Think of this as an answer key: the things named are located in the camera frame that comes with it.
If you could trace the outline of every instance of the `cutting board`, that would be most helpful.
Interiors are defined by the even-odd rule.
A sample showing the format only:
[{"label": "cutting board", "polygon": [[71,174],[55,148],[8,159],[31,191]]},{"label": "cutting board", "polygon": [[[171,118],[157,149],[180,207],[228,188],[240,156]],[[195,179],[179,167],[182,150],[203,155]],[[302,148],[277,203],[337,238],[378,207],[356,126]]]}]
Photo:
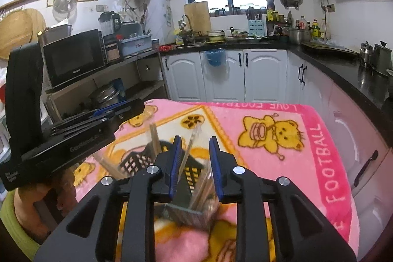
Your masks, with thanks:
[{"label": "cutting board", "polygon": [[46,28],[44,16],[34,8],[28,8],[25,9],[25,11],[29,14],[31,22],[33,23],[33,35],[31,37],[31,41],[37,41],[37,33],[40,31],[43,32]]},{"label": "cutting board", "polygon": [[33,35],[33,22],[25,10],[15,10],[0,21],[0,58],[8,59],[11,49],[27,44]]},{"label": "cutting board", "polygon": [[196,33],[201,32],[207,35],[211,30],[208,2],[193,2],[184,5],[184,12],[190,18],[191,27]]}]

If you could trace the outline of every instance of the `blender handle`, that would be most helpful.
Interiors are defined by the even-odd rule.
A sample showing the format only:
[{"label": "blender handle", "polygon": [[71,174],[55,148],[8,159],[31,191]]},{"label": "blender handle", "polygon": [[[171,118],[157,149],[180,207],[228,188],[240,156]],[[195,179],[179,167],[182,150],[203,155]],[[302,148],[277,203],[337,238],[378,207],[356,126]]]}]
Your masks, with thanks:
[{"label": "blender handle", "polygon": [[120,15],[119,15],[119,14],[114,14],[114,15],[112,15],[112,20],[113,20],[113,29],[114,29],[114,32],[117,32],[117,31],[120,30],[120,28],[121,28]]}]

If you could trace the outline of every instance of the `white cabinet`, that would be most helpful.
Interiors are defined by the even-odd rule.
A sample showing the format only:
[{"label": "white cabinet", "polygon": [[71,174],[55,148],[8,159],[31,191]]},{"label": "white cabinet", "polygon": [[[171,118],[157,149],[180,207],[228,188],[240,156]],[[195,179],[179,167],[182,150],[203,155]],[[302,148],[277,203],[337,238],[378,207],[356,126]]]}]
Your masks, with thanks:
[{"label": "white cabinet", "polygon": [[300,104],[300,92],[303,84],[301,82],[302,70],[305,66],[304,59],[288,51],[286,99],[287,104]]},{"label": "white cabinet", "polygon": [[205,84],[199,53],[162,57],[170,99],[205,102]]},{"label": "white cabinet", "polygon": [[393,153],[390,151],[354,197],[360,225],[358,261],[373,247],[393,214],[392,172]]},{"label": "white cabinet", "polygon": [[333,85],[329,118],[325,123],[341,156],[351,186],[366,161],[375,150],[378,151],[378,158],[370,163],[360,179],[359,186],[352,190],[352,194],[356,195],[372,177],[388,152],[388,147],[363,111],[336,85]]},{"label": "white cabinet", "polygon": [[286,51],[243,51],[246,102],[283,102],[286,92]]},{"label": "white cabinet", "polygon": [[322,71],[306,62],[300,72],[300,79],[302,85],[299,103],[313,107],[326,121],[333,81]]},{"label": "white cabinet", "polygon": [[227,51],[228,66],[205,64],[203,76],[208,102],[244,102],[243,51]]}]

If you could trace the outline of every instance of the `pink tablecloth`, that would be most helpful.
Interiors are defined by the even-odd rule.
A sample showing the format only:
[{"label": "pink tablecloth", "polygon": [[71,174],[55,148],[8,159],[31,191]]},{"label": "pink tablecloth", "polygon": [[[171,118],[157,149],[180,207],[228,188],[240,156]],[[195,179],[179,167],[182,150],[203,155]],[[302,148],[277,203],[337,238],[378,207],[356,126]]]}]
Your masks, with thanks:
[{"label": "pink tablecloth", "polygon": [[[154,114],[160,140],[173,141],[179,135],[185,147],[195,123],[201,123],[202,133],[191,150],[201,163],[208,160],[208,142],[215,135],[221,150],[232,153],[239,165],[259,177],[290,178],[357,253],[359,222],[347,176],[323,120],[312,107],[161,99],[150,100],[146,106],[145,113]],[[143,148],[148,142],[145,113],[124,123],[115,133],[116,140],[99,153],[118,164],[127,151]],[[77,199],[106,174],[89,157],[77,172]],[[159,219],[155,226],[157,261],[231,261],[235,224],[236,205],[219,208],[210,234]]]}]

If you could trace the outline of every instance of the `black countertop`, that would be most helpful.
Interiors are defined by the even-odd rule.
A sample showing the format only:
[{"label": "black countertop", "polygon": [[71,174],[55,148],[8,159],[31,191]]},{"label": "black countertop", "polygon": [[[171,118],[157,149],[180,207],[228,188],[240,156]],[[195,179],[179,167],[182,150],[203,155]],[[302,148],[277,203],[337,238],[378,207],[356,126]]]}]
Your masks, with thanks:
[{"label": "black countertop", "polygon": [[260,43],[183,47],[161,53],[162,56],[206,51],[211,49],[282,49],[290,50],[328,75],[363,110],[378,129],[388,146],[393,146],[393,98],[389,97],[389,79],[368,68],[363,68],[357,57],[326,51],[316,52],[305,46],[276,41]]}]

